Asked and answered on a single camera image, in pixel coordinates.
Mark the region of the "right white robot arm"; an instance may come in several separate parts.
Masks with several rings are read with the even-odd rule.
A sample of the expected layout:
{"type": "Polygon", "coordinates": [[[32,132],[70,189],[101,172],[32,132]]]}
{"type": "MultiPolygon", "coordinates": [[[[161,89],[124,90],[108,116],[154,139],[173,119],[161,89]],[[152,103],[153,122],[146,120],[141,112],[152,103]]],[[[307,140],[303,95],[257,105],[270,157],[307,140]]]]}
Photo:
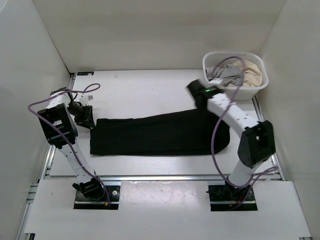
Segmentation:
{"type": "Polygon", "coordinates": [[[234,99],[240,90],[236,88],[231,97],[215,85],[205,87],[199,79],[187,85],[195,106],[205,108],[219,117],[211,137],[211,155],[214,166],[224,179],[224,193],[230,200],[238,199],[243,189],[253,182],[256,170],[276,153],[274,128],[270,121],[259,121],[246,114],[234,99]],[[226,123],[238,135],[238,162],[232,173],[225,177],[219,168],[214,151],[215,135],[221,122],[226,123]]]}

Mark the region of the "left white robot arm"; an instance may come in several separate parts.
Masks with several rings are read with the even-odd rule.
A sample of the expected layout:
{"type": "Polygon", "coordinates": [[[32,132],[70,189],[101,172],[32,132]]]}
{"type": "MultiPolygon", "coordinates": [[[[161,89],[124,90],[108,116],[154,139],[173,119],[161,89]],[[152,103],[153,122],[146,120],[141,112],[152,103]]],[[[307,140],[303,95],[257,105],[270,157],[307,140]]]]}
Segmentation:
{"type": "Polygon", "coordinates": [[[77,142],[77,126],[89,130],[95,127],[93,107],[75,101],[70,89],[63,87],[50,93],[48,106],[37,112],[46,140],[67,159],[77,183],[72,186],[85,198],[101,200],[106,191],[95,170],[87,163],[77,142]]]}

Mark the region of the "black trousers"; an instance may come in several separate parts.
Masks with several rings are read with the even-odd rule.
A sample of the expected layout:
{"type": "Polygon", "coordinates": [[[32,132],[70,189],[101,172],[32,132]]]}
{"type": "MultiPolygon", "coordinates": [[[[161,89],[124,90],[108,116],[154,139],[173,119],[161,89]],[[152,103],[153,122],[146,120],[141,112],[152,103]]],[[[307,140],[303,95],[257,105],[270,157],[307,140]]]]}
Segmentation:
{"type": "MultiPolygon", "coordinates": [[[[90,131],[90,154],[96,156],[201,156],[211,154],[218,116],[200,109],[143,118],[100,118],[90,131]]],[[[230,143],[230,128],[221,122],[215,153],[230,143]]]]}

